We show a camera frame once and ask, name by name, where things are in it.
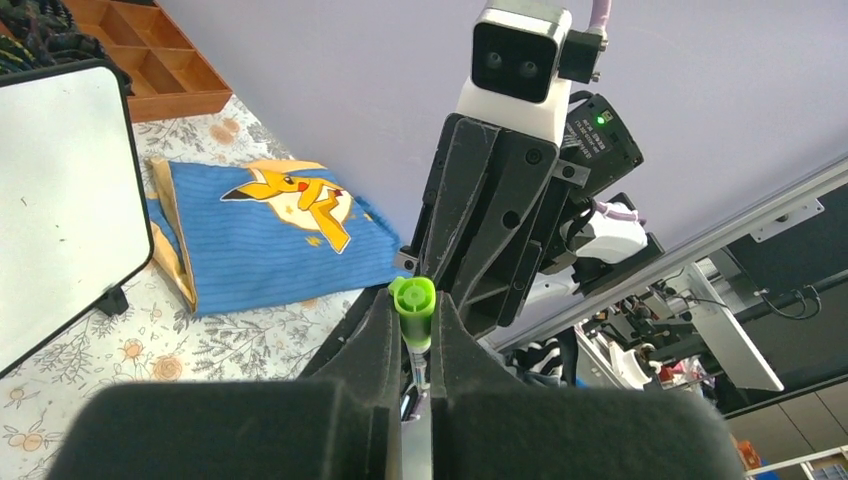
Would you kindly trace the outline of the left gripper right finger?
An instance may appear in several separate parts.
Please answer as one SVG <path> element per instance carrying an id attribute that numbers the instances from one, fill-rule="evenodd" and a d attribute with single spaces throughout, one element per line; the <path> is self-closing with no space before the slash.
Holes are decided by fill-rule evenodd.
<path id="1" fill-rule="evenodd" d="M 528 385 L 466 331 L 447 293 L 432 316 L 437 479 L 741 479 L 721 415 L 690 394 Z"/>

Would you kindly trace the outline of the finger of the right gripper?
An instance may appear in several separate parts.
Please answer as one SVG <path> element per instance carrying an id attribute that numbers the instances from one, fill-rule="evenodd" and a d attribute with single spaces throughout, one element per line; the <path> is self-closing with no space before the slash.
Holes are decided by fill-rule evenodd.
<path id="1" fill-rule="evenodd" d="M 560 213 L 545 196 L 559 148 L 499 129 L 482 191 L 440 281 L 475 337 L 510 325 L 527 295 Z"/>
<path id="2" fill-rule="evenodd" d="M 443 124 L 411 248 L 417 273 L 440 282 L 482 191 L 499 129 L 459 113 Z"/>

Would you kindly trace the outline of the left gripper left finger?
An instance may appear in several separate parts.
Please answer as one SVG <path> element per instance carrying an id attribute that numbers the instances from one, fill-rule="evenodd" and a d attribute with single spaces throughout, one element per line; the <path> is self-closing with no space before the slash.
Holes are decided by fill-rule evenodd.
<path id="1" fill-rule="evenodd" d="M 121 383 L 79 413 L 52 479 L 398 479 L 400 334 L 387 290 L 292 381 Z"/>

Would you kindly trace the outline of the green capped marker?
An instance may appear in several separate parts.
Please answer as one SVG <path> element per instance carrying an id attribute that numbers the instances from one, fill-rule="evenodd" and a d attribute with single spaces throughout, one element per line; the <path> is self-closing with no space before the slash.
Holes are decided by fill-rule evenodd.
<path id="1" fill-rule="evenodd" d="M 401 397 L 401 421 L 414 422 L 421 400 L 427 396 L 427 354 L 431 347 L 431 318 L 437 293 L 427 277 L 397 277 L 388 286 L 399 315 L 401 336 L 411 366 L 411 384 Z"/>

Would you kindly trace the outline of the small whiteboard black frame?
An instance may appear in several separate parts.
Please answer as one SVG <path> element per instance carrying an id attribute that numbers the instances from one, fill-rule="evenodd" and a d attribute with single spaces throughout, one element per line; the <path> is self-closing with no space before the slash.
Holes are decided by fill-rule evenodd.
<path id="1" fill-rule="evenodd" d="M 126 312 L 153 238 L 117 70 L 87 60 L 1 79 L 1 371 L 92 310 Z"/>

